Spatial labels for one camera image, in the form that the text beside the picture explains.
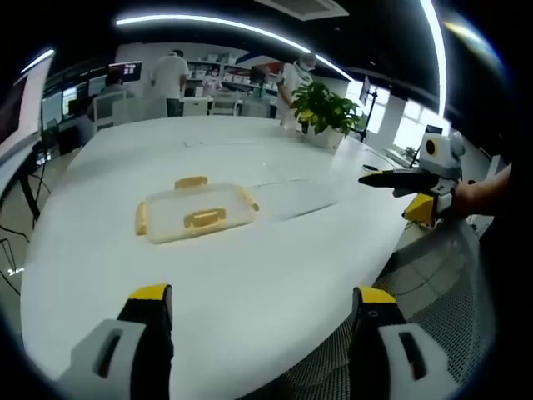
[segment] plant pot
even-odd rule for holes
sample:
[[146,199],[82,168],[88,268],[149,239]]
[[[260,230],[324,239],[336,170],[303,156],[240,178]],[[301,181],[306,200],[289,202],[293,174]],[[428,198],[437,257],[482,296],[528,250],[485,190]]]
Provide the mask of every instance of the plant pot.
[[302,134],[304,140],[318,148],[324,148],[329,152],[335,152],[339,148],[339,144],[344,139],[344,134],[328,127],[324,132],[315,134],[315,128],[310,126],[307,134]]

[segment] green leaves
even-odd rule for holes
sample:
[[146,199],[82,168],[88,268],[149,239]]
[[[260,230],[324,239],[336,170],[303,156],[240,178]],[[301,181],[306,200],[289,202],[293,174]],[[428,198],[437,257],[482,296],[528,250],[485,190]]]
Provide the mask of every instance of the green leaves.
[[293,92],[296,97],[295,117],[303,113],[306,120],[315,127],[315,134],[332,127],[345,136],[351,129],[355,130],[361,120],[356,115],[356,107],[351,100],[337,96],[326,85],[319,82],[299,87]]

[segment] computer monitor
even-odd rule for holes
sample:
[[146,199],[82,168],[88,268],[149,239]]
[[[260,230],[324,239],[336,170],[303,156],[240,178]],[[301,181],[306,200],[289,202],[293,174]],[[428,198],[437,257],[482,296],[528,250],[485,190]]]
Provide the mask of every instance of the computer monitor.
[[135,82],[141,79],[141,69],[141,61],[116,62],[114,64],[109,64],[109,71],[119,71],[124,83]]
[[12,86],[0,106],[0,164],[37,141],[41,120],[42,90],[52,56],[29,68]]

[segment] plastic food container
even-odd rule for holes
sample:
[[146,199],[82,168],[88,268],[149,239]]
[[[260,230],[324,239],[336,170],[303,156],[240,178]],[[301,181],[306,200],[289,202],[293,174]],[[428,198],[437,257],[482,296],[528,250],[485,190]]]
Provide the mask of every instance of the plastic food container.
[[175,189],[147,197],[137,207],[136,234],[166,243],[254,221],[259,206],[244,187],[207,184],[206,177],[177,181]]

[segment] ceiling light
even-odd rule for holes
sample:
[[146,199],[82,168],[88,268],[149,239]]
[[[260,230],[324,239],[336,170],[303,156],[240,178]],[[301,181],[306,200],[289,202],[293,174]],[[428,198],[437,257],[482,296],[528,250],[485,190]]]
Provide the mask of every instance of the ceiling light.
[[446,108],[446,52],[444,49],[444,39],[442,37],[441,25],[436,16],[435,8],[431,0],[420,0],[427,22],[430,24],[431,36],[435,44],[436,61],[439,68],[439,117],[444,117]]
[[43,54],[41,54],[39,57],[34,59],[32,62],[30,62],[27,67],[25,67],[20,73],[25,73],[28,69],[35,67],[37,64],[39,64],[42,60],[52,56],[54,54],[54,51],[52,49],[47,50]]
[[[149,21],[169,21],[169,20],[201,21],[205,23],[220,23],[222,25],[229,25],[231,27],[246,29],[247,31],[252,31],[252,32],[264,35],[264,36],[268,36],[269,38],[276,39],[279,42],[288,44],[289,46],[297,50],[300,50],[301,52],[311,53],[311,50],[308,49],[307,47],[304,47],[301,44],[293,42],[292,40],[289,40],[280,35],[276,35],[275,33],[268,32],[264,29],[260,29],[259,27],[253,27],[252,25],[246,25],[245,23],[229,21],[227,19],[220,19],[220,18],[214,18],[214,17],[203,17],[201,15],[183,15],[183,14],[145,15],[141,17],[130,17],[130,18],[118,19],[115,23],[117,26],[121,26],[121,25],[128,25],[131,23],[139,23],[139,22],[144,23],[144,22],[149,22]],[[326,64],[329,68],[340,73],[344,78],[348,79],[350,82],[355,82],[355,80],[350,75],[342,71],[337,65],[326,60],[324,57],[316,55],[316,59],[320,61],[321,63]]]

